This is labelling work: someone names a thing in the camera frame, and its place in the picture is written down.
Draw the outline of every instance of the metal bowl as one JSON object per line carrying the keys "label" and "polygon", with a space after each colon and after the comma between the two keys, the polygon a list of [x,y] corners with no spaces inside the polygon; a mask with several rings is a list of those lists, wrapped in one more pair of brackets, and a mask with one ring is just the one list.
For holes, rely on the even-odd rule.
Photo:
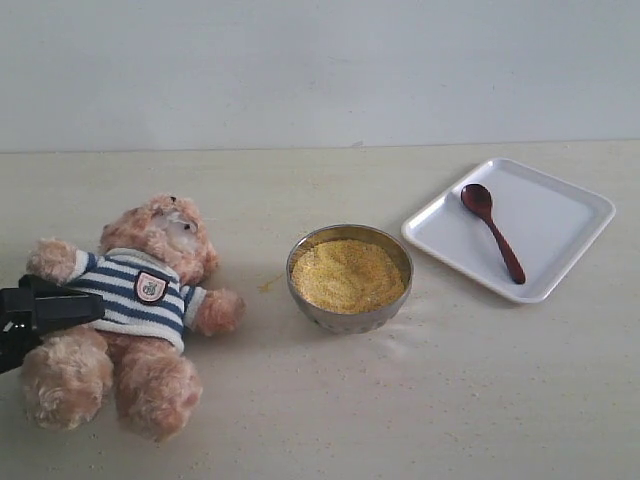
{"label": "metal bowl", "polygon": [[[392,303],[365,313],[345,314],[325,310],[309,303],[293,283],[293,268],[298,259],[316,245],[332,240],[360,240],[382,247],[400,270],[404,293]],[[341,224],[315,230],[293,247],[287,258],[287,285],[300,310],[314,323],[340,334],[366,333],[382,327],[393,318],[411,292],[413,263],[407,250],[391,235],[373,227]]]}

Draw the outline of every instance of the white tray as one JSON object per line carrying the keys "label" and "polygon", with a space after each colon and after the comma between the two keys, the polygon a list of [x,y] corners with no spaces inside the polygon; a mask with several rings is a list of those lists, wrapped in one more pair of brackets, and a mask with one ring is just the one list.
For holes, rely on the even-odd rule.
{"label": "white tray", "polygon": [[[460,202],[468,183],[493,197],[493,219],[527,277],[516,285],[490,230]],[[479,165],[402,226],[417,248],[516,303],[545,300],[616,213],[611,201],[513,160]]]}

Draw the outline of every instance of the dark red spoon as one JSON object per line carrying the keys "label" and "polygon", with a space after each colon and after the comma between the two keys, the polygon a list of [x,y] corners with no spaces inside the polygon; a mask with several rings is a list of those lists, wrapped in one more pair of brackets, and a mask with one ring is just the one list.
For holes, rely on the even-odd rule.
{"label": "dark red spoon", "polygon": [[475,214],[487,224],[496,242],[498,242],[498,247],[500,248],[502,258],[504,258],[504,263],[509,270],[509,275],[511,275],[515,283],[522,285],[526,280],[524,270],[522,270],[522,266],[516,258],[515,253],[513,253],[513,250],[511,250],[511,247],[493,222],[491,216],[493,201],[491,200],[489,190],[478,183],[471,183],[462,189],[460,199],[462,200],[462,204],[467,207],[471,213]]}

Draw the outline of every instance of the fur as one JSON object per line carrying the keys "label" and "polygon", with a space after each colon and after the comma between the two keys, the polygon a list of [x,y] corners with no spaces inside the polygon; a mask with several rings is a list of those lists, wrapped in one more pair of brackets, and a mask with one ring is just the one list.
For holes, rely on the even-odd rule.
{"label": "fur", "polygon": [[[164,228],[169,218],[183,222],[185,232]],[[208,278],[219,263],[194,202],[170,195],[153,197],[105,225],[99,252],[118,247],[154,256],[189,285]],[[74,272],[76,251],[62,240],[40,240],[27,271],[63,285]],[[205,336],[232,332],[244,312],[235,292],[208,291],[194,330]],[[89,326],[47,337],[25,357],[20,378],[28,416],[42,428],[70,430],[91,421],[113,392],[120,424],[156,442],[186,426],[202,395],[195,366],[169,342]]]}

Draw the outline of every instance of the teddy bear face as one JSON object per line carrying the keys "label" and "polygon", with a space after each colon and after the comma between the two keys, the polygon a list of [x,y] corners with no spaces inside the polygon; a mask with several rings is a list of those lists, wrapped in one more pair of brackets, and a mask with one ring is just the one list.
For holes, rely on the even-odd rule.
{"label": "teddy bear face", "polygon": [[172,195],[155,196],[105,225],[100,252],[114,248],[143,251],[174,269],[189,285],[208,277],[218,265],[196,204]]}

